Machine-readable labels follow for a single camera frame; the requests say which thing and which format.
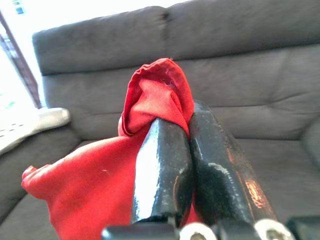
gray couch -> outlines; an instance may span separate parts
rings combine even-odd
[[[0,156],[0,239],[58,239],[22,172],[116,136],[131,75],[161,57],[238,139],[281,221],[320,215],[319,12],[319,0],[194,0],[36,33],[46,103],[72,120]]]

red cloth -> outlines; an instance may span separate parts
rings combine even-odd
[[[105,226],[130,223],[136,156],[152,121],[176,123],[189,135],[193,112],[190,87],[176,63],[162,58],[143,65],[129,82],[119,136],[83,146],[54,164],[30,166],[22,187],[47,201],[62,240],[99,240]]]

